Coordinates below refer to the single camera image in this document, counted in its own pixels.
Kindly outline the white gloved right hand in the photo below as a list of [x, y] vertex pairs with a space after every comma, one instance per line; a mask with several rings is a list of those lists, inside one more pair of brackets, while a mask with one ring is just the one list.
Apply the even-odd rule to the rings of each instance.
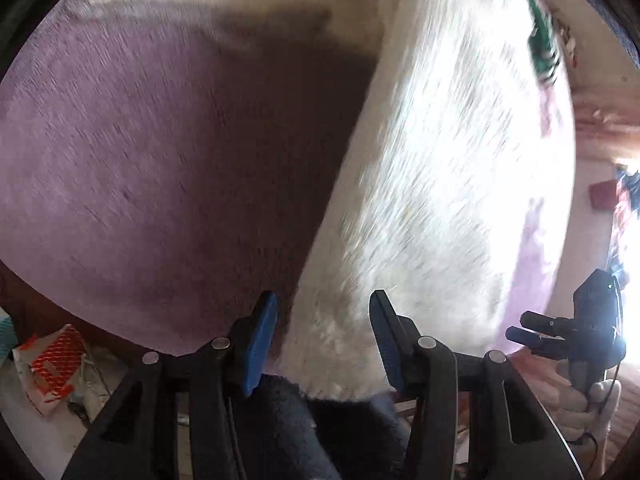
[[573, 386], [560, 390], [555, 423], [566, 440], [577, 440], [588, 432], [593, 437], [605, 436], [620, 403], [622, 385], [617, 379], [595, 382], [587, 393]]

